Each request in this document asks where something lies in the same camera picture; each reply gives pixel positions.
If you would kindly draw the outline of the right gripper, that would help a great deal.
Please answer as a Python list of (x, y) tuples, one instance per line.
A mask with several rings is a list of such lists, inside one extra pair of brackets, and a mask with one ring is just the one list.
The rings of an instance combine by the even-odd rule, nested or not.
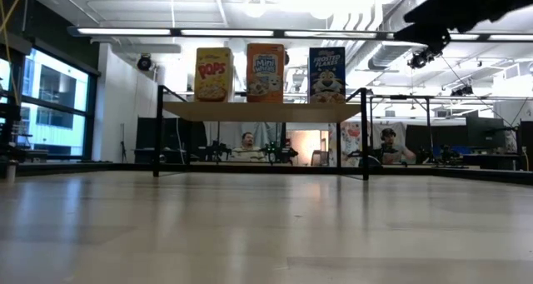
[(410, 26), (394, 33), (397, 41), (426, 45), (433, 54), (440, 54), (451, 42), (447, 30), (468, 32), (479, 22), (497, 20), (498, 7), (505, 0), (423, 0), (404, 14)]

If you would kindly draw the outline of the blue Frosted Flakes cereal box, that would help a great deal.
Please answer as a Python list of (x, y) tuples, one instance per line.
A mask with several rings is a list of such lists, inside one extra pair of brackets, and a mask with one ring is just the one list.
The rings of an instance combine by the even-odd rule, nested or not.
[(308, 57), (308, 102), (346, 102), (346, 54), (344, 47), (312, 47)]

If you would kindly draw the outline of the orange Mini-Wheats cereal box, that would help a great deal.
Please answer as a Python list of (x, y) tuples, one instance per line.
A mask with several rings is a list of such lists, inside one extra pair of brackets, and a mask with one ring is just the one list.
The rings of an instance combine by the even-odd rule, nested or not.
[(282, 44), (247, 45), (247, 102), (283, 103), (285, 48)]

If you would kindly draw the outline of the yellow Corn Pops cereal box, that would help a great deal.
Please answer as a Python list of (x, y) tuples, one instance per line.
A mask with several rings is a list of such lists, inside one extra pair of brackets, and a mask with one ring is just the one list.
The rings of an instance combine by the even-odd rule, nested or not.
[(233, 81), (233, 54), (229, 47), (197, 49), (193, 87), (196, 102), (231, 102)]

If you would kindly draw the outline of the wooden shelf black metal legs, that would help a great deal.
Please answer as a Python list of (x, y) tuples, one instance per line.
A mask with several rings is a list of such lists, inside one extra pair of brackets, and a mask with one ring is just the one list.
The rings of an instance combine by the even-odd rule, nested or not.
[(154, 153), (152, 159), (154, 177), (160, 176), (160, 154), (162, 149), (163, 112), (182, 117), (189, 122), (299, 122), (335, 123), (337, 139), (341, 138), (340, 124), (361, 115), (362, 179), (370, 178), (368, 163), (367, 130), (367, 90), (359, 88), (346, 99), (344, 104), (307, 104), (307, 103), (261, 103), (261, 102), (188, 102), (170, 88), (157, 87), (157, 109)]

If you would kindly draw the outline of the black metal rack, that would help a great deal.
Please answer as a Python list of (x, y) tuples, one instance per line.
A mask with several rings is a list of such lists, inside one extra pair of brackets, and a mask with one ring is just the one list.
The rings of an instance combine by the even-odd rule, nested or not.
[(386, 99), (389, 99), (391, 103), (394, 103), (396, 101), (406, 101), (411, 100), (413, 102), (416, 102), (419, 104), (419, 106), (426, 111), (426, 129), (428, 131), (428, 142), (429, 142), (429, 155), (426, 157), (426, 159), (421, 162), (421, 165), (426, 166), (435, 166), (436, 165), (436, 159), (434, 158), (433, 154), (433, 136), (431, 132), (431, 117), (430, 117), (430, 100), (432, 99), (431, 96), (419, 96), (419, 95), (370, 95), (369, 97), (366, 97), (366, 100), (369, 102), (368, 107), (370, 108), (369, 112), (369, 120), (367, 121), (366, 125), (369, 128), (369, 150), (367, 151), (367, 156), (369, 157), (370, 154), (376, 155), (376, 149), (374, 147), (374, 115), (373, 110), (374, 107), (377, 107), (378, 104), (381, 104)]

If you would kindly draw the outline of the white curtain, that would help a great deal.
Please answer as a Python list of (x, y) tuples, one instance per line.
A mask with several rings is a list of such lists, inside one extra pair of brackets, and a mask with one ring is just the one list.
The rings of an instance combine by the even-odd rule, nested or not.
[(379, 158), (379, 149), (381, 148), (381, 131), (385, 128), (392, 128), (396, 132), (396, 142), (406, 146), (406, 131), (401, 123), (377, 124), (374, 126), (374, 147), (376, 149), (376, 158)]

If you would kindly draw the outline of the black monitor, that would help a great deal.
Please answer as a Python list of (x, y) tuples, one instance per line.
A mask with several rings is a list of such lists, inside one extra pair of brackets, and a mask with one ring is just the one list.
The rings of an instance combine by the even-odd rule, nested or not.
[(467, 117), (466, 130), (470, 147), (489, 149), (505, 146), (505, 125), (502, 119)]

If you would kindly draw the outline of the person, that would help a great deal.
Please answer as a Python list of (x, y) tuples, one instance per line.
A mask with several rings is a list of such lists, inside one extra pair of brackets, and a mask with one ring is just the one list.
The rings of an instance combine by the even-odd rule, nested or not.
[(234, 162), (265, 162), (267, 160), (262, 149), (254, 144), (251, 132), (242, 134), (242, 144), (232, 149), (230, 160)]
[(392, 128), (381, 131), (379, 158), (383, 165), (408, 165), (416, 161), (416, 154), (405, 145), (396, 142), (396, 132)]

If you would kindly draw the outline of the colourful printed banner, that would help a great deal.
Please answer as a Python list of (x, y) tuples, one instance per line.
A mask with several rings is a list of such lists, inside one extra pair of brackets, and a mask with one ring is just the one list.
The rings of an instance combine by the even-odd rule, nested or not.
[[(349, 154), (361, 150), (361, 123), (342, 122), (341, 129), (341, 165), (343, 167), (359, 167), (360, 157), (349, 157)], [(328, 160), (330, 167), (336, 167), (337, 153), (336, 124), (328, 124)]]

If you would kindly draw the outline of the long ceiling light strip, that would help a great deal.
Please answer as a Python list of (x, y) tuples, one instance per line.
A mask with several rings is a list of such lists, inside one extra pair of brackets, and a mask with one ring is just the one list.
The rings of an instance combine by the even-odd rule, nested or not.
[(333, 31), (333, 30), (253, 30), (230, 28), (183, 28), (172, 29), (177, 37), (246, 37), (276, 39), (324, 39), (324, 40), (362, 40), (362, 41), (403, 41), (429, 42), (444, 38), (449, 42), (493, 42), (493, 43), (533, 43), (533, 33), (515, 32), (472, 32), (450, 33), (431, 38), (414, 38), (412, 35), (379, 31)]

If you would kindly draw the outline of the ceiling light panel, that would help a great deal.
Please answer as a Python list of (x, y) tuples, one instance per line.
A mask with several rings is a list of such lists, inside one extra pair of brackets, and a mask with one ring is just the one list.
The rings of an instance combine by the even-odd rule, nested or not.
[(168, 28), (119, 28), (119, 27), (69, 27), (67, 31), (73, 36), (149, 36), (169, 37)]

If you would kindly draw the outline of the large black-framed window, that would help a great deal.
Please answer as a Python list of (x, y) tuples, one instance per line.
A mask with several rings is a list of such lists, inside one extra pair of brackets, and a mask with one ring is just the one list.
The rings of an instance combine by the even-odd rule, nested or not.
[(92, 155), (96, 78), (39, 49), (0, 50), (1, 103), (18, 106), (10, 143), (29, 161), (71, 161)]

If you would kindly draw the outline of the silver ventilation duct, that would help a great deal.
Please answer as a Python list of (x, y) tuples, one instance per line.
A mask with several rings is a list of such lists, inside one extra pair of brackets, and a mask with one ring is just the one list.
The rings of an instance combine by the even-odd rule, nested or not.
[[(359, 21), (350, 30), (395, 32), (403, 28), (403, 15), (418, 0), (368, 0), (369, 6), (358, 13)], [(383, 41), (350, 41), (346, 44), (346, 81), (364, 85), (409, 50), (406, 45)]]

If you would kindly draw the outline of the black metal table frame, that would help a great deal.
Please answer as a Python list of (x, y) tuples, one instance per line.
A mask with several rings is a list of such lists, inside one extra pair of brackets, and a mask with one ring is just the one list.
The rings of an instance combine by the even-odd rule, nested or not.
[[(52, 174), (68, 174), (79, 172), (152, 172), (150, 164), (132, 163), (44, 163), (21, 164), (16, 174), (20, 177), (43, 176)], [(294, 175), (342, 175), (361, 176), (360, 167), (295, 167), (291, 165), (267, 164), (215, 164), (215, 165), (176, 165), (162, 164), (160, 172), (211, 172), (211, 173), (256, 173), (256, 174), (294, 174)], [(432, 176), (452, 177), (468, 180), (503, 182), (533, 187), (533, 172), (513, 172), (505, 170), (460, 169), (444, 167), (371, 167), (371, 176)]]

